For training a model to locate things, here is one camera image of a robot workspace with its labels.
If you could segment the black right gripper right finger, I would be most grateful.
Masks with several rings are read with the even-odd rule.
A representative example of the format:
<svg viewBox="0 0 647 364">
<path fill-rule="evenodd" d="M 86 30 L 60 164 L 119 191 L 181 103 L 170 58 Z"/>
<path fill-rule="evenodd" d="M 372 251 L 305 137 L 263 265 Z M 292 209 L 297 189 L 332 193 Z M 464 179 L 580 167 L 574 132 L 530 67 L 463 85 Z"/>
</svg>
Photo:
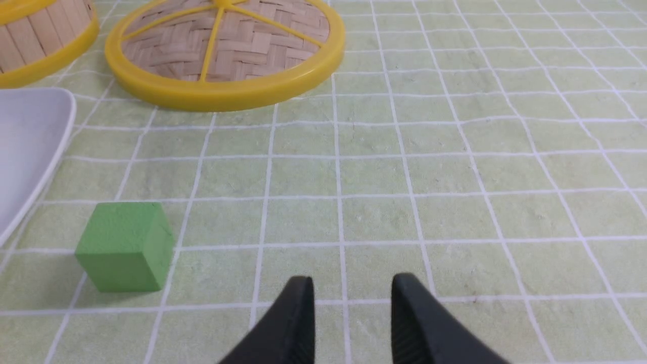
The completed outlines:
<svg viewBox="0 0 647 364">
<path fill-rule="evenodd" d="M 394 363 L 507 363 L 451 315 L 410 272 L 391 283 Z"/>
</svg>

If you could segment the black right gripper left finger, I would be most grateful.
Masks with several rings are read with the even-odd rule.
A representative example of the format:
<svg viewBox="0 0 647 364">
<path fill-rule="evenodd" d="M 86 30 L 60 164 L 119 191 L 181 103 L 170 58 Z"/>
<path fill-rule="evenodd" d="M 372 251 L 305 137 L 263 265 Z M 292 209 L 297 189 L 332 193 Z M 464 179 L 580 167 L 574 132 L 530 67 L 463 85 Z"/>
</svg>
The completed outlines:
<svg viewBox="0 0 647 364">
<path fill-rule="evenodd" d="M 292 276 L 272 306 L 221 363 L 314 363 L 313 279 Z"/>
</svg>

